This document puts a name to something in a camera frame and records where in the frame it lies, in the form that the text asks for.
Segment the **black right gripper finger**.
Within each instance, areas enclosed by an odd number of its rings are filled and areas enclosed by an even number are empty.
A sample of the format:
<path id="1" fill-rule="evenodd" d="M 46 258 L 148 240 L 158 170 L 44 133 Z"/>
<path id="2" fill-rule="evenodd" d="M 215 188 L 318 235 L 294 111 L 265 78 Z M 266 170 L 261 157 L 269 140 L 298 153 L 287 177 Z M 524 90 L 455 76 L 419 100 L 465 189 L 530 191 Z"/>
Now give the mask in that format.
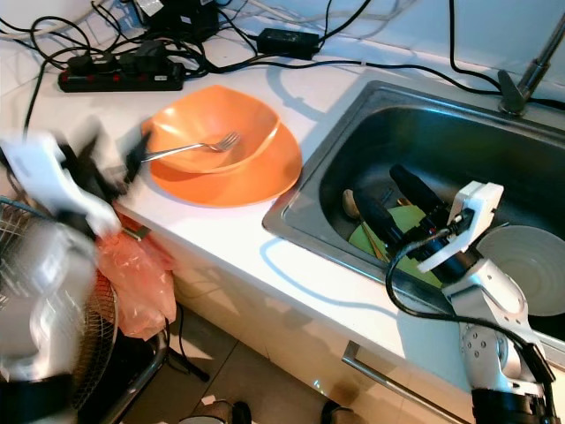
<path id="1" fill-rule="evenodd" d="M 370 226 L 375 237 L 385 244 L 388 257 L 396 257 L 406 246 L 406 234 L 400 229 L 395 218 L 372 195 L 364 194 L 359 187 L 352 190 L 352 198 L 360 217 Z"/>
<path id="2" fill-rule="evenodd" d="M 432 187 L 429 187 L 421 178 L 407 170 L 400 164 L 393 165 L 390 169 L 390 177 L 399 187 L 404 198 L 413 206 L 424 211 L 431 222 L 447 222 L 449 216 L 449 205 L 440 198 Z"/>

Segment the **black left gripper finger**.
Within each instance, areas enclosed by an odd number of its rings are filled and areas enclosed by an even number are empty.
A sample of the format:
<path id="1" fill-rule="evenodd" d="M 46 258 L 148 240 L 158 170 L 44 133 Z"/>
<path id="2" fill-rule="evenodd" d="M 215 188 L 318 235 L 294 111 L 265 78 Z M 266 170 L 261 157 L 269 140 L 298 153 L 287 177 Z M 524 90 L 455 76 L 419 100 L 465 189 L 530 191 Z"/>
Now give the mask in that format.
<path id="1" fill-rule="evenodd" d="M 126 149 L 126 184 L 132 185 L 140 172 L 142 164 L 147 157 L 148 144 L 152 138 L 152 133 L 142 131 L 140 136 Z"/>

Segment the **silver metal fork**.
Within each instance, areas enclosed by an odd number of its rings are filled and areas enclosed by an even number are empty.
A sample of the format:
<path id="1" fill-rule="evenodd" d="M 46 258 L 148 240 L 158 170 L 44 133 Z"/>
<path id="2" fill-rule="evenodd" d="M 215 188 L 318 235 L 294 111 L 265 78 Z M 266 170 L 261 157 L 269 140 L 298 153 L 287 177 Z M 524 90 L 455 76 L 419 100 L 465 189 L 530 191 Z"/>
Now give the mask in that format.
<path id="1" fill-rule="evenodd" d="M 236 132 L 227 133 L 226 136 L 223 136 L 221 140 L 214 142 L 214 144 L 191 144 L 182 147 L 175 147 L 171 149 L 161 150 L 161 152 L 153 152 L 148 153 L 144 158 L 142 158 L 142 162 L 152 162 L 154 159 L 161 159 L 167 156 L 173 156 L 185 152 L 190 152 L 190 150 L 194 149 L 206 149 L 210 150 L 210 152 L 215 153 L 226 153 L 229 152 L 232 148 L 234 148 L 238 142 L 241 141 L 241 136 L 239 136 Z"/>

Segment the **orange bowl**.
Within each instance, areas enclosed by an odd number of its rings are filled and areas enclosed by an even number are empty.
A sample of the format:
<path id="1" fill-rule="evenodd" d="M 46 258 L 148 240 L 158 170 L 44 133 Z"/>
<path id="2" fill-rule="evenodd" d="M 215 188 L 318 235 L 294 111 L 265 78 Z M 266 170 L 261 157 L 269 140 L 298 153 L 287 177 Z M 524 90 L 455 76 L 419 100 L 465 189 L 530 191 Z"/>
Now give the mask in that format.
<path id="1" fill-rule="evenodd" d="M 145 128 L 152 133 L 147 153 L 191 144 L 214 144 L 234 131 L 241 139 L 229 152 L 201 148 L 154 159 L 190 174 L 230 172 L 265 152 L 279 125 L 278 114 L 265 102 L 213 85 L 178 98 L 146 121 Z"/>

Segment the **orange plate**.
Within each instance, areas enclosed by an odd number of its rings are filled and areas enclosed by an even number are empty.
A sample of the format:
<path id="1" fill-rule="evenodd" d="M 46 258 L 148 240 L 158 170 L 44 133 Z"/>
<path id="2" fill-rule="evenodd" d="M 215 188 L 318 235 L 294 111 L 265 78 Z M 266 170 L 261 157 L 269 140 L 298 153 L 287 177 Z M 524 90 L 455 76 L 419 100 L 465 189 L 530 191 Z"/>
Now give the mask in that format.
<path id="1" fill-rule="evenodd" d="M 193 205 L 234 208 L 271 201 L 286 193 L 302 173 L 302 155 L 294 134 L 279 125 L 265 152 L 230 172 L 189 174 L 167 165 L 149 163 L 157 186 Z"/>

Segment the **green plate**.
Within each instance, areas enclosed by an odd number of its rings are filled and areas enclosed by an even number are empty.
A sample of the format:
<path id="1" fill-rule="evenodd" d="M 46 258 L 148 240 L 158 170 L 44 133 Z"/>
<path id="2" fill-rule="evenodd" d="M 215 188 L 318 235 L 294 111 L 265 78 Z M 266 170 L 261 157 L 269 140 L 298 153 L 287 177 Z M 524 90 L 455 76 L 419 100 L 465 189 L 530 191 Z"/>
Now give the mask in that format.
<path id="1" fill-rule="evenodd" d="M 424 211 L 412 205 L 388 208 L 388 213 L 395 219 L 396 225 L 398 225 L 401 231 L 413 229 L 413 227 L 416 227 L 421 219 L 426 216 Z M 357 229 L 352 232 L 350 238 L 348 238 L 348 242 L 350 242 L 352 246 L 358 247 L 358 249 L 364 251 L 365 254 L 370 254 L 373 257 L 372 244 L 362 227 L 358 226 Z M 436 278 L 436 275 L 433 274 L 432 271 L 420 272 L 417 266 L 418 262 L 411 257 L 406 257 L 398 262 L 398 270 L 407 272 L 407 274 L 412 277 L 423 280 L 423 282 L 436 288 L 441 288 L 441 280 Z"/>

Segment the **stainless steel sink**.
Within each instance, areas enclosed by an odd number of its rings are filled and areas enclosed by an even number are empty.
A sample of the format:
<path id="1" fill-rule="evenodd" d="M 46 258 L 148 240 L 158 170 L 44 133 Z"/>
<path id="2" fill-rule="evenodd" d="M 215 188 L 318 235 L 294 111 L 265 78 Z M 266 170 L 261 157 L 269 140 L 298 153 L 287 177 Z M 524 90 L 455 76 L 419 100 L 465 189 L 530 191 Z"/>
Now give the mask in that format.
<path id="1" fill-rule="evenodd" d="M 343 191 L 396 201 L 403 191 L 390 171 L 398 165 L 444 201 L 471 181 L 504 186 L 498 223 L 565 239 L 565 121 L 542 125 L 368 82 L 308 159 L 298 186 L 266 214 L 272 238 L 260 247 L 263 291 L 318 316 L 346 342 L 460 385 L 455 327 L 396 314 L 382 263 L 348 241 L 356 224 L 344 214 Z"/>

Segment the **black power strip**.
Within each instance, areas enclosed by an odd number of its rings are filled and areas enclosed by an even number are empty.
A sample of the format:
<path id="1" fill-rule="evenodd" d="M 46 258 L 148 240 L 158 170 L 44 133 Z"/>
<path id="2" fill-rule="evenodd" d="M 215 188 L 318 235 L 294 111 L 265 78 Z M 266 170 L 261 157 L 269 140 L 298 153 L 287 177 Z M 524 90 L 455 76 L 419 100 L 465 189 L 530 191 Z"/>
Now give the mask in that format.
<path id="1" fill-rule="evenodd" d="M 162 54 L 82 54 L 67 60 L 57 77 L 65 93 L 181 90 L 185 65 Z"/>

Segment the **grey bowl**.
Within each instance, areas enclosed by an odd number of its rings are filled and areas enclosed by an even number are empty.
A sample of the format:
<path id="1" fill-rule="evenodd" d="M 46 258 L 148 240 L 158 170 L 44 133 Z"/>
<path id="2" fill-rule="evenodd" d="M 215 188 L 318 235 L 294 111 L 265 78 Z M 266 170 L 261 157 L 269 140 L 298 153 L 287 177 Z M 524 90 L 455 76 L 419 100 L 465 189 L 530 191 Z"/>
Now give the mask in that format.
<path id="1" fill-rule="evenodd" d="M 477 250 L 524 291 L 529 314 L 565 314 L 565 239 L 524 225 L 489 231 Z"/>

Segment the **metal faucet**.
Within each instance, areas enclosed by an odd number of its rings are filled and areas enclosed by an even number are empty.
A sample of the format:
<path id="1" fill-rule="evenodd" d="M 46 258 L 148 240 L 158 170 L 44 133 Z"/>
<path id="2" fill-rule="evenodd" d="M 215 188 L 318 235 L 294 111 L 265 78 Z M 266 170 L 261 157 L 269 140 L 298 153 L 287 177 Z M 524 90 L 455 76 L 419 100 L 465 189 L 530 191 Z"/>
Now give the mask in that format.
<path id="1" fill-rule="evenodd" d="M 498 110 L 514 117 L 524 115 L 526 105 L 531 101 L 533 93 L 536 92 L 538 85 L 552 65 L 552 57 L 558 46 L 561 45 L 562 40 L 565 40 L 565 12 L 562 13 L 561 19 L 554 26 L 554 30 L 550 33 L 549 39 L 544 48 L 541 49 L 539 56 L 534 57 L 518 82 L 513 81 L 505 70 L 498 72 L 501 93 Z"/>

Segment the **large black power adapter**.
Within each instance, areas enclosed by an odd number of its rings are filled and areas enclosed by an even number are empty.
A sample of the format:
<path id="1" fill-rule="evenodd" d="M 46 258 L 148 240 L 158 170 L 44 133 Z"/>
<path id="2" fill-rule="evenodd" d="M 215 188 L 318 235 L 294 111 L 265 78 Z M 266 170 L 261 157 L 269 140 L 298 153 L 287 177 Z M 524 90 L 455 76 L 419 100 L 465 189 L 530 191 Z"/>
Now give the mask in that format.
<path id="1" fill-rule="evenodd" d="M 185 34 L 202 42 L 218 32 L 218 5 L 214 0 L 132 0 L 141 23 L 150 31 Z"/>

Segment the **white cabinet door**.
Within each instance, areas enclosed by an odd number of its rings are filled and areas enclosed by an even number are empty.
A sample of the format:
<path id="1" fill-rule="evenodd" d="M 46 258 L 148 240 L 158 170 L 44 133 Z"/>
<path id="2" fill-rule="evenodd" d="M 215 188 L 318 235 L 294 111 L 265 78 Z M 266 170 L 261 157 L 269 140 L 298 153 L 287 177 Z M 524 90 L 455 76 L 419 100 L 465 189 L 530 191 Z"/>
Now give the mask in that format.
<path id="1" fill-rule="evenodd" d="M 350 336 L 258 288 L 237 288 L 231 297 L 244 342 L 307 387 L 372 424 L 451 424 L 344 363 L 344 352 L 354 342 Z"/>

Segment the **small black power brick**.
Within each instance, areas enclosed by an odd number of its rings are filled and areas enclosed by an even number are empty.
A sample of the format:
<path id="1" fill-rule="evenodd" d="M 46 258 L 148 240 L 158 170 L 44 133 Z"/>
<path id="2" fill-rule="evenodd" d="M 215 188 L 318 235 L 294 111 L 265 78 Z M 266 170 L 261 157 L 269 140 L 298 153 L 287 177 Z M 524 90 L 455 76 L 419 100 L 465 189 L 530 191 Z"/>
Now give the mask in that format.
<path id="1" fill-rule="evenodd" d="M 319 34 L 277 28 L 262 29 L 253 39 L 261 54 L 299 60 L 311 60 L 323 42 Z"/>

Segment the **black waste bin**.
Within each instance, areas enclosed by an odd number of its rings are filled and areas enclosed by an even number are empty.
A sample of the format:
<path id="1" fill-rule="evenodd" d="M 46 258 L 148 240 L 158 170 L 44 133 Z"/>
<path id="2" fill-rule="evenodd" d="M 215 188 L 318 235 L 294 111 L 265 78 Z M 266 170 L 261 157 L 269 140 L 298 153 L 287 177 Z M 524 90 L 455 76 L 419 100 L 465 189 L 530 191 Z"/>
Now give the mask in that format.
<path id="1" fill-rule="evenodd" d="M 77 424 L 117 424 L 162 367 L 169 331 L 142 340 L 114 332 L 109 347 L 95 355 L 93 374 L 76 391 Z"/>

